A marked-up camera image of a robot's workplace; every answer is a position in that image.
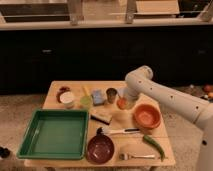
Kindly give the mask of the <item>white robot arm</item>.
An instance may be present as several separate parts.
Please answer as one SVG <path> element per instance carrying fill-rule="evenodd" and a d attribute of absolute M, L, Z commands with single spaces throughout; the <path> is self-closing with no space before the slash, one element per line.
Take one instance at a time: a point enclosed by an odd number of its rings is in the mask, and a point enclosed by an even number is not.
<path fill-rule="evenodd" d="M 144 65 L 125 76 L 124 97 L 135 103 L 141 93 L 164 104 L 203 131 L 196 171 L 213 171 L 213 103 L 152 81 L 153 71 Z"/>

